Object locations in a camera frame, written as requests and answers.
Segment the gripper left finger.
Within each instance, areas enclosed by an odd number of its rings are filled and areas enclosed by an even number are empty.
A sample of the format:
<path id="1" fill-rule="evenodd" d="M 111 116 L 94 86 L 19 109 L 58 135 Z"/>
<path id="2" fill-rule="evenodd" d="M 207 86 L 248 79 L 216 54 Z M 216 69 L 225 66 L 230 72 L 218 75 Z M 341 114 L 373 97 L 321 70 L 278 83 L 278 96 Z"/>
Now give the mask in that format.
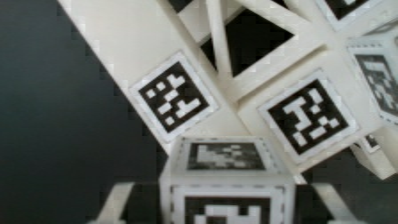
<path id="1" fill-rule="evenodd" d="M 97 217 L 87 222 L 87 224 L 126 224 L 120 216 L 133 186 L 133 182 L 122 182 L 113 185 Z"/>

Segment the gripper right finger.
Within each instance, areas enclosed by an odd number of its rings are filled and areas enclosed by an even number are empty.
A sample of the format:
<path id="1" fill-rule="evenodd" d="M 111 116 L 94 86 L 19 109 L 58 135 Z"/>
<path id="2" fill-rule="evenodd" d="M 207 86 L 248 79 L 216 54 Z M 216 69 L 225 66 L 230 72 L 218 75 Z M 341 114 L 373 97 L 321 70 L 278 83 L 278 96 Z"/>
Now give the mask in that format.
<path id="1" fill-rule="evenodd" d="M 332 215 L 326 224 L 364 224 L 348 209 L 334 186 L 328 183 L 312 183 L 310 186 Z"/>

